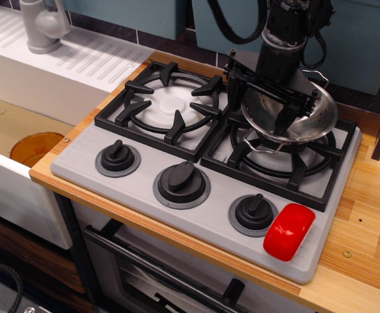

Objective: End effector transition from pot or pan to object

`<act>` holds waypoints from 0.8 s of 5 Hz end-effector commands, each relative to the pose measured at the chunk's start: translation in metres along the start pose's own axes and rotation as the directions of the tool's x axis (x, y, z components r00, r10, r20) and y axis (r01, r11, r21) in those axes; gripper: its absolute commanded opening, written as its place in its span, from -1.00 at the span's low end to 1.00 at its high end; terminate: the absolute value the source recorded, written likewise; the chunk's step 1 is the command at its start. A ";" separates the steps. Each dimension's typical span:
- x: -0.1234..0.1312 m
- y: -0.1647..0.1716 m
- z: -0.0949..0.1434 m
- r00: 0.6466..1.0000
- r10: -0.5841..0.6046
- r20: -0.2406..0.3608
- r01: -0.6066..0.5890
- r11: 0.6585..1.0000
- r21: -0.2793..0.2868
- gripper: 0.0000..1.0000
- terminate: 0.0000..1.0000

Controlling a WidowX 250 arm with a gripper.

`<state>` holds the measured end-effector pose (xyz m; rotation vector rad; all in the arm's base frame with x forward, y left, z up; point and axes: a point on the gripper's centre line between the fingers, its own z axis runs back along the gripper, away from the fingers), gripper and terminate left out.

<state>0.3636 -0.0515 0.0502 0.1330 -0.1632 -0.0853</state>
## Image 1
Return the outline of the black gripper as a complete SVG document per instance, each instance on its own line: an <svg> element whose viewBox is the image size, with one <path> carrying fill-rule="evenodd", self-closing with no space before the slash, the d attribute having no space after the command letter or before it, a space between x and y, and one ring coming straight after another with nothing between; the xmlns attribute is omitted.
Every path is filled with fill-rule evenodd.
<svg viewBox="0 0 380 313"><path fill-rule="evenodd" d="M319 89L300 70L295 53L289 57L273 52L261 53L229 49L225 66L227 101L231 112L240 107L242 97L251 88L283 105L274 123L275 135L282 135L297 117L310 116L319 98Z"/></svg>

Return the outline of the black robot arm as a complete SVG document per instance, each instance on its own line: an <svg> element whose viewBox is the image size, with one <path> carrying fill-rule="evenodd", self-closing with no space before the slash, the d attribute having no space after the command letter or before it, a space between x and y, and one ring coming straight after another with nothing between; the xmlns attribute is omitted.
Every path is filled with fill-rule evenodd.
<svg viewBox="0 0 380 313"><path fill-rule="evenodd" d="M262 39L259 52L229 50L225 68L231 106L247 112L246 119L263 134L287 137L297 119L309 119L323 90L301 70L314 70L324 59L308 64L305 49L316 38L327 51L320 30L335 13L330 1L258 1L258 22L252 35L237 35L218 3L210 1L216 22L224 36L235 44Z"/></svg>

